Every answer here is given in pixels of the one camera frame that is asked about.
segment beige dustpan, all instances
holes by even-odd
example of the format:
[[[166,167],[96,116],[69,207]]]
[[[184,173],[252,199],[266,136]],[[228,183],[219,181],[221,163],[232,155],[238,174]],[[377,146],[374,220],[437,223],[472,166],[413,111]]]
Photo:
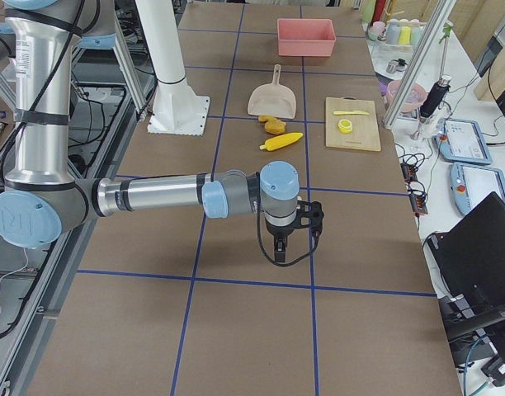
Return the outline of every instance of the beige dustpan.
[[[281,66],[275,64],[272,83],[261,85],[252,91],[247,112],[251,116],[275,116],[293,119],[296,113],[296,98],[293,91],[280,85]]]

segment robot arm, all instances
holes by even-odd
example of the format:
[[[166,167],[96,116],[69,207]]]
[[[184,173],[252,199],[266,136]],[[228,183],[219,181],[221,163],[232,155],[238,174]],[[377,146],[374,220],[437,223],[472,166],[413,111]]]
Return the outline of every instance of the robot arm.
[[[115,212],[203,205],[210,218],[257,213],[259,221],[263,210],[274,237],[275,264],[285,261],[287,237],[294,229],[311,228],[316,248],[323,213],[318,202],[298,201],[297,172],[288,163],[270,163],[249,176],[229,171],[74,180],[67,169],[70,49],[81,40],[101,48],[115,44],[110,40],[115,34],[113,1],[4,1],[17,40],[16,162],[9,173],[1,172],[6,190],[0,194],[0,235],[5,240],[38,248]]]

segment white support column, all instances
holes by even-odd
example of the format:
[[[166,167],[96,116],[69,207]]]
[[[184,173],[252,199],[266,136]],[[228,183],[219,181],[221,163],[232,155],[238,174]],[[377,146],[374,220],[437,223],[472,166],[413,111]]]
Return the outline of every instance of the white support column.
[[[210,99],[198,97],[188,85],[172,2],[136,0],[158,89],[148,131],[201,135]]]
[[[456,0],[439,0],[434,12],[431,15],[431,19],[425,26],[425,31],[423,36],[419,41],[418,47],[414,51],[410,65],[407,68],[403,76],[403,80],[399,85],[399,90],[395,94],[394,101],[390,103],[388,110],[383,117],[383,124],[386,128],[391,128],[395,120],[398,118],[401,112],[401,107],[406,102],[408,94],[412,89],[412,86],[418,78],[421,67],[423,66],[423,61],[427,56],[427,53],[436,41],[436,38],[441,34],[441,29],[445,24],[445,21],[451,14],[452,8],[454,7]]]

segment yellow tape roll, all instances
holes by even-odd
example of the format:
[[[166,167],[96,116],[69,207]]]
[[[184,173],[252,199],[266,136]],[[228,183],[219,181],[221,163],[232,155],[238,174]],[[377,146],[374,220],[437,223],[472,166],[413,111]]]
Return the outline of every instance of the yellow tape roll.
[[[344,134],[350,134],[353,131],[353,124],[350,120],[342,118],[337,124],[338,130]]]

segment pink bowl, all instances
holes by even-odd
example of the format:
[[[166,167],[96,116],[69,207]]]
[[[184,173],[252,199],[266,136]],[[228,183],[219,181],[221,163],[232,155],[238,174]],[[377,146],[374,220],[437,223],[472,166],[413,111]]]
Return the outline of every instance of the pink bowl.
[[[386,101],[390,105],[395,98],[395,94],[398,91],[399,84],[402,80],[394,80],[388,84],[386,88]],[[421,85],[414,83],[410,94],[407,97],[407,101],[401,107],[402,113],[409,113],[421,107],[421,105],[427,100],[427,91]]]

